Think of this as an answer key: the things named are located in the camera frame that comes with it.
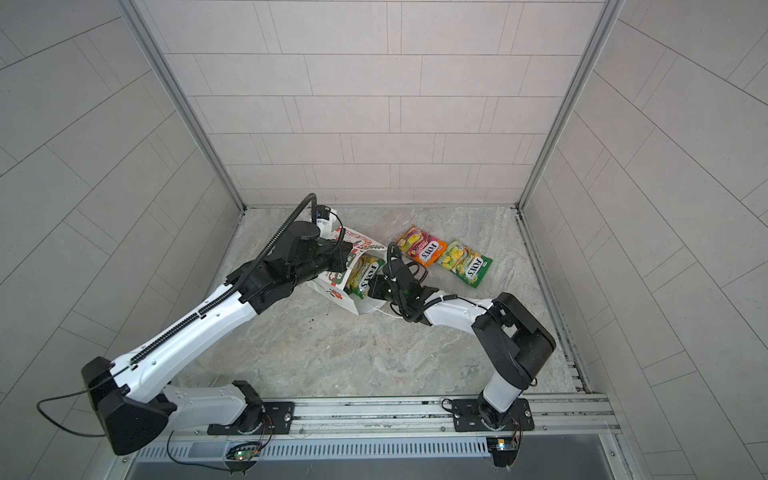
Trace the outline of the right circuit board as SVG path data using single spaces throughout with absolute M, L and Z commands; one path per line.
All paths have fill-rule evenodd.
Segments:
M 516 437 L 487 437 L 487 450 L 497 468 L 511 467 L 518 456 L 520 441 Z

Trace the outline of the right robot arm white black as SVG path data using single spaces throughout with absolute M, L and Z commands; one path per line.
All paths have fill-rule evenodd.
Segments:
M 384 300 L 405 321 L 445 326 L 474 335 L 494 373 L 468 414 L 491 430 L 517 420 L 512 407 L 536 381 L 556 349 L 550 332 L 512 294 L 467 299 L 419 283 L 401 259 L 392 259 L 371 277 L 369 295 Z

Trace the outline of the left circuit board green led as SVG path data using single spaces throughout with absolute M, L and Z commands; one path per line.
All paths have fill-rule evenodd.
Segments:
M 227 461 L 232 462 L 255 462 L 260 455 L 262 443 L 258 441 L 249 441 L 232 446 L 226 453 Z

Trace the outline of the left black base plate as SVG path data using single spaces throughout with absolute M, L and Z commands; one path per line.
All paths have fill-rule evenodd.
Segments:
M 295 409 L 294 402 L 265 402 L 260 407 L 248 406 L 229 425 L 210 424 L 208 435 L 285 435 L 290 427 Z

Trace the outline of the white paper bag with flower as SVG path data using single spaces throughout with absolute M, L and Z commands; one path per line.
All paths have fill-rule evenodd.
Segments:
M 346 230 L 344 241 L 352 244 L 346 257 L 346 270 L 323 272 L 309 282 L 309 287 L 355 315 L 382 309 L 387 301 L 373 298 L 369 293 L 371 282 L 385 265 L 386 247 L 351 229 Z

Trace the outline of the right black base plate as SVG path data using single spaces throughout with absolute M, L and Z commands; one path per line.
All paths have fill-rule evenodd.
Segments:
M 504 413 L 494 410 L 482 396 L 443 398 L 440 406 L 452 415 L 456 432 L 528 432 L 535 429 L 529 402 L 523 398 L 516 399 Z

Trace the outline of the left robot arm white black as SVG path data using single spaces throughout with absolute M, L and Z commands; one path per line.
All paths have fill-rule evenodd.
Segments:
M 230 273 L 185 318 L 150 341 L 81 370 L 91 406 L 117 455 L 136 452 L 166 430 L 211 425 L 248 434 L 264 427 L 265 408 L 246 381 L 223 387 L 179 388 L 171 380 L 238 326 L 323 272 L 343 273 L 353 249 L 343 235 L 322 237 L 318 225 L 295 221 L 265 254 Z

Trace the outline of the green Fox's spring tea bag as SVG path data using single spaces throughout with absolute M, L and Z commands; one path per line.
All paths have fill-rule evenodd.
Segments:
M 476 252 L 461 241 L 453 240 L 448 244 L 437 263 L 470 287 L 477 288 L 487 274 L 493 260 Z

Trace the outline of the orange Fox's fruits candy bag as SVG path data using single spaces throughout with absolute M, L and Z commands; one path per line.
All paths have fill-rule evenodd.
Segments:
M 424 267 L 434 264 L 445 252 L 448 243 L 412 225 L 396 241 L 399 250 Z

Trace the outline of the white vent grille strip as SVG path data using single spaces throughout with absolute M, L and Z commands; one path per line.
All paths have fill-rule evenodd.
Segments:
M 222 462 L 237 442 L 154 442 L 139 450 L 140 462 L 176 459 L 186 463 Z M 274 439 L 260 453 L 264 461 L 389 459 L 389 458 L 487 458 L 487 442 L 476 437 Z

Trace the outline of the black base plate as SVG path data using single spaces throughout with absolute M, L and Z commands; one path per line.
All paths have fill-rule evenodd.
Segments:
M 208 435 L 285 435 L 290 427 L 295 409 L 294 402 L 265 402 L 260 407 L 248 406 L 229 425 L 210 424 Z
M 516 399 L 504 413 L 494 410 L 482 396 L 443 398 L 440 406 L 452 415 L 456 432 L 528 432 L 535 429 L 529 402 L 523 398 Z

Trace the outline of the aluminium mounting rail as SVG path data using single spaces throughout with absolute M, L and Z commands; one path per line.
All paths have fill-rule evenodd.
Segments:
M 290 432 L 285 435 L 208 435 L 205 426 L 167 428 L 158 442 L 171 440 L 248 441 L 268 439 L 394 438 L 608 434 L 621 428 L 604 394 L 524 394 L 535 429 L 528 432 L 456 432 L 453 417 L 440 401 L 470 395 L 410 397 L 296 398 Z

